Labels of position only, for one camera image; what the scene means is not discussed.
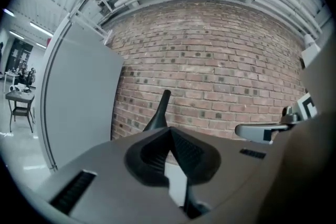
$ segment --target floor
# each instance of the floor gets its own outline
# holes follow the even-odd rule
[[[12,120],[12,132],[9,131],[10,110],[8,100],[2,93],[4,81],[0,80],[0,152],[12,176],[32,190],[50,175],[39,145],[36,126],[30,131],[25,117]],[[8,92],[10,83],[6,83]]]

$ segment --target fluorescent light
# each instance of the fluorescent light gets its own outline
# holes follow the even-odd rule
[[[30,25],[33,26],[34,28],[36,28],[37,30],[41,31],[42,33],[48,35],[49,37],[53,37],[53,35],[51,33],[49,33],[48,31],[45,31],[44,29],[42,29],[41,27],[37,26],[36,24],[30,22]]]
[[[12,35],[14,35],[14,36],[16,36],[16,37],[18,37],[18,38],[20,38],[20,39],[25,39],[24,37],[22,37],[22,36],[20,36],[20,35],[18,35],[18,34],[16,34],[16,33],[14,33],[14,32],[12,32],[12,31],[9,31]]]
[[[15,17],[14,13],[12,13],[11,11],[9,11],[7,8],[4,8],[3,11],[13,17]]]
[[[38,46],[40,46],[40,47],[42,47],[42,48],[44,48],[44,49],[47,48],[47,47],[45,47],[45,46],[43,46],[43,45],[41,45],[41,44],[39,44],[39,43],[36,43],[36,45],[38,45]]]

